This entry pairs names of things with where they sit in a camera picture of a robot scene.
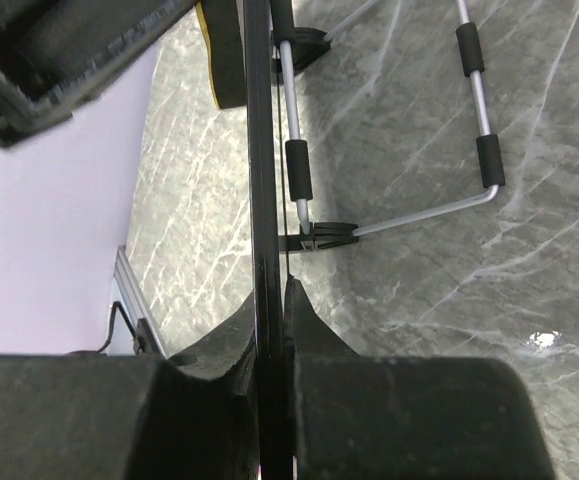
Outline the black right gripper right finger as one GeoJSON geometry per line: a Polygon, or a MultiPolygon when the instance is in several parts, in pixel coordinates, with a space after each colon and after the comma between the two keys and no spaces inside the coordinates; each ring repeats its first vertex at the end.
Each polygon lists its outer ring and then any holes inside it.
{"type": "Polygon", "coordinates": [[[552,479],[528,391],[482,357],[370,357],[285,297],[291,417],[301,479],[552,479]]]}

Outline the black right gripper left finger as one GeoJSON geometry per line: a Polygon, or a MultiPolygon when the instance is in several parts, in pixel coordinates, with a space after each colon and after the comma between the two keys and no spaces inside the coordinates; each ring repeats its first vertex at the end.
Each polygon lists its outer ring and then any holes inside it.
{"type": "Polygon", "coordinates": [[[178,354],[0,355],[0,479],[254,479],[254,303],[178,354]]]}

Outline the black framed small whiteboard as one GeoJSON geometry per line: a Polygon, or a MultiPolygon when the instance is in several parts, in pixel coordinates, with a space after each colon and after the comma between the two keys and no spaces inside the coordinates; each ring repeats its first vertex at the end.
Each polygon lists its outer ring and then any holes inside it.
{"type": "Polygon", "coordinates": [[[293,455],[280,283],[269,3],[246,1],[243,11],[260,467],[264,479],[291,479],[293,455]]]}

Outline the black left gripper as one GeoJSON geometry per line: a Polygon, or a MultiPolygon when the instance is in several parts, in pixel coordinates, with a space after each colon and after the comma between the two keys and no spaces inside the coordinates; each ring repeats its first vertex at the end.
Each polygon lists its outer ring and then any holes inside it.
{"type": "Polygon", "coordinates": [[[0,147],[97,99],[191,1],[0,1],[0,147]]]}

